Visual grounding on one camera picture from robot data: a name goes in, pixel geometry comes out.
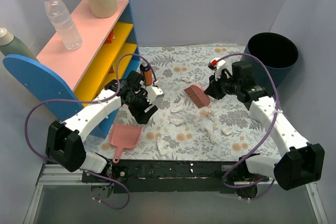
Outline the pink hand brush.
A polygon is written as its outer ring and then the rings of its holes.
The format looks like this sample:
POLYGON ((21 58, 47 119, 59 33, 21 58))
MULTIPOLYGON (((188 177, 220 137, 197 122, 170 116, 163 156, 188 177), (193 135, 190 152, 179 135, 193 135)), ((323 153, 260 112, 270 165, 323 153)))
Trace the pink hand brush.
POLYGON ((196 105, 197 108, 203 108, 209 106, 210 99, 204 93, 204 90, 197 84, 192 84, 184 89, 186 95, 191 99, 191 101, 196 105))

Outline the pink dustpan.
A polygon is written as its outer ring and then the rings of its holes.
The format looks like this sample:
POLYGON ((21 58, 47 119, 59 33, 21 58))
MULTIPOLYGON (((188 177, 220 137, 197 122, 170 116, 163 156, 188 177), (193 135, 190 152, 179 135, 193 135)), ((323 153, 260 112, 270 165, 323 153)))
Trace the pink dustpan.
POLYGON ((115 123, 109 137, 109 143, 116 148, 113 163, 117 164, 124 149, 136 147, 142 133, 142 127, 115 123))

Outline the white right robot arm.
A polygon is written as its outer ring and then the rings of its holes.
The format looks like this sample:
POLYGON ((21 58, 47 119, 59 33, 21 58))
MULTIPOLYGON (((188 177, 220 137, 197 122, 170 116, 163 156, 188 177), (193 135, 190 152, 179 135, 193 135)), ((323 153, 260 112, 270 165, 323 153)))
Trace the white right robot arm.
POLYGON ((257 154, 255 150, 247 154, 223 175, 238 170, 242 180, 251 180, 255 175, 275 179, 284 190, 320 180, 325 151, 320 144, 311 144, 303 137, 278 109, 278 102, 264 87, 255 83, 252 65, 238 61, 232 64, 232 72, 224 67, 224 62, 213 59, 208 67, 214 70, 209 78, 205 94, 220 100, 225 95, 235 95, 248 109, 252 119, 267 129, 267 137, 276 143, 280 159, 257 154))

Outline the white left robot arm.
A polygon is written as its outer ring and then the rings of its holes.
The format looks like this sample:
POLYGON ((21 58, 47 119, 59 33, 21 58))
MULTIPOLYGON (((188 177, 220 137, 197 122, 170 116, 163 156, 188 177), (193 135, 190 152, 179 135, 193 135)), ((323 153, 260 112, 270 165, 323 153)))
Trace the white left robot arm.
POLYGON ((93 172, 100 182, 111 178, 107 159, 87 152, 84 142, 104 119, 122 107, 129 111, 138 124, 147 124, 158 110, 154 104, 163 95, 156 85, 144 86, 145 78, 132 70, 127 78, 110 81, 89 105, 63 122, 53 122, 48 129, 46 155, 69 172, 79 169, 93 172))

